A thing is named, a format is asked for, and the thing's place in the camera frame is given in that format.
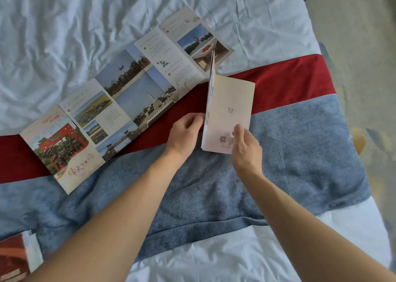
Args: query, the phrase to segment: finger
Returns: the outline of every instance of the finger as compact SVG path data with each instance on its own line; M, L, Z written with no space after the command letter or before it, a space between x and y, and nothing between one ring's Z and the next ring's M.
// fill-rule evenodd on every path
M195 118L194 118L192 124L190 125L190 127L188 129L189 130L191 129L194 132L198 133L199 129L204 124L204 120L205 120L205 114L204 113L197 113L195 115Z
M237 124L234 127L234 131L232 132L232 134L234 135L234 142L238 143L238 142L245 142L244 140L244 133L245 133L245 129L243 128L242 125Z
M187 129L192 124L192 122L194 121L194 118L197 114L200 114L200 113L188 113L188 114L184 115L183 117L181 117L178 121L176 121L175 125L184 127L185 129Z
M244 140L247 145L253 144L256 142L258 143L257 139L253 136L253 134L248 129L245 129Z

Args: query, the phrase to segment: bed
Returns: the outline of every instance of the bed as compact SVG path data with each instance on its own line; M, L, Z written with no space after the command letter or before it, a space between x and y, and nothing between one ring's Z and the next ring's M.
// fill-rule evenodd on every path
M34 229L48 257L144 172L176 119L205 110L207 84L200 84L69 196L13 135L95 76L126 44L189 5L235 49L220 73L256 83L251 131L265 148L267 177L389 266L387 232L304 0L0 1L7 4L0 43L1 238ZM243 270L249 268L246 256L253 273ZM233 275L298 280L229 157L199 149L172 180L128 280L172 273L205 280L213 273L188 271L189 262L221 266L219 279L239 264Z

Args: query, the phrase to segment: person's left hand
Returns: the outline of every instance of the person's left hand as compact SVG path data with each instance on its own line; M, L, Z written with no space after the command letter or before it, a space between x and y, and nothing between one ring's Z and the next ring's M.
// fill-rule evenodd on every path
M176 121L169 133L164 154L172 155L182 165L195 148L204 120L204 113L188 113Z

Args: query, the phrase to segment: forearm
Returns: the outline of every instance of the forearm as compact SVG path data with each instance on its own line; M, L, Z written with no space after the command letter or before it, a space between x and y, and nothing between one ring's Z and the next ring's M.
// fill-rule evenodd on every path
M394 281L395 276L264 176L241 178L301 280Z
M180 165L175 156L161 156L40 266L28 281L125 281Z

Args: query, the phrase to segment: red book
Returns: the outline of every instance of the red book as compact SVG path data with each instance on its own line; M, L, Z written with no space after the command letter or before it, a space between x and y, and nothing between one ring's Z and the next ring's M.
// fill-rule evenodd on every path
M0 282L18 282L43 263L36 234L24 231L0 242Z

